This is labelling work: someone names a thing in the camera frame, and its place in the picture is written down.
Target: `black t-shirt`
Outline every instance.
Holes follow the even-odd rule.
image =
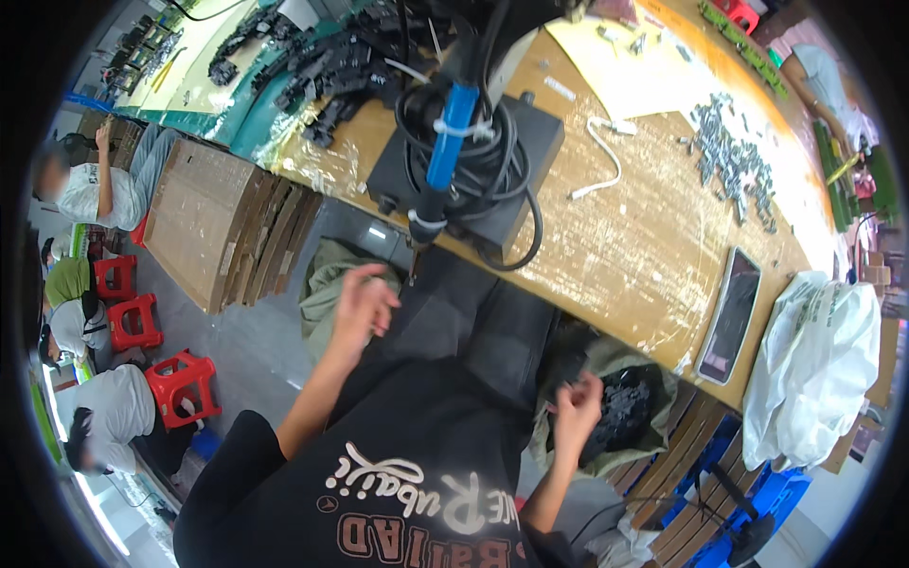
[[[574,561],[514,506],[532,418],[455,360],[358,368],[329,427],[287,462],[241,413],[174,533],[198,566],[507,568]]]

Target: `gray pants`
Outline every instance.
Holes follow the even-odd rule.
[[[432,247],[420,257],[413,287],[385,337],[364,359],[457,356],[500,394],[533,410],[536,372],[557,310],[457,256]]]
[[[180,133],[173,128],[162,130],[161,126],[149,123],[139,138],[133,162],[129,165],[129,175],[133,178],[133,183],[145,192],[146,207],[152,204],[152,195],[155,194],[158,178],[165,169],[167,156],[180,137]]]

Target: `red plastic stool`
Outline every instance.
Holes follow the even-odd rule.
[[[179,364],[185,364],[186,367],[180,369]],[[170,369],[170,374],[162,374],[163,371]],[[158,410],[164,419],[166,428],[179,428],[187,425],[199,418],[214,416],[221,413],[221,407],[215,406],[212,401],[212,392],[208,388],[208,381],[215,374],[215,364],[208,357],[198,358],[189,354],[188,349],[174,355],[166,361],[153,366],[145,371],[145,379],[148,386],[155,395],[155,402],[158,404]],[[187,395],[191,384],[195,384],[199,392],[199,402],[202,410],[188,416],[180,418],[174,412],[174,409],[180,405],[180,401]]]
[[[111,346],[120,353],[130,347],[155,347],[165,340],[165,335],[155,329],[152,318],[152,304],[157,302],[154,294],[141,296],[114,304],[107,308],[111,323]],[[129,331],[123,327],[123,316],[129,316]]]
[[[714,0],[716,7],[723,10],[730,20],[738,24],[746,35],[751,35],[761,16],[745,0]]]
[[[102,300],[132,300],[135,298],[133,289],[133,266],[136,264],[135,254],[124,254],[116,258],[107,260],[96,260],[93,262],[95,267],[95,284],[98,291],[98,297]],[[114,283],[107,283],[107,271],[114,269]]]
[[[139,226],[129,232],[129,238],[133,241],[133,244],[138,244],[142,248],[145,248],[145,224],[147,223],[148,213],[146,213],[145,217],[142,218],[142,223],[140,223]]]

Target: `paper sheet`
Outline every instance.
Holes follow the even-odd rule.
[[[597,33],[601,25],[619,37],[614,44]],[[672,34],[655,25],[644,22],[631,32],[617,22],[586,17],[577,24],[555,21],[546,30],[571,58],[612,120],[672,111],[687,114],[694,105],[709,103],[715,90],[716,80],[707,68],[694,58],[692,63],[686,62],[675,48]],[[628,46],[644,32],[644,51],[634,55]],[[663,42],[658,44],[661,32]]]

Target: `phone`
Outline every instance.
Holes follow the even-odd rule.
[[[751,324],[760,285],[761,268],[741,248],[732,247],[714,317],[694,364],[695,375],[712,383],[729,382]]]

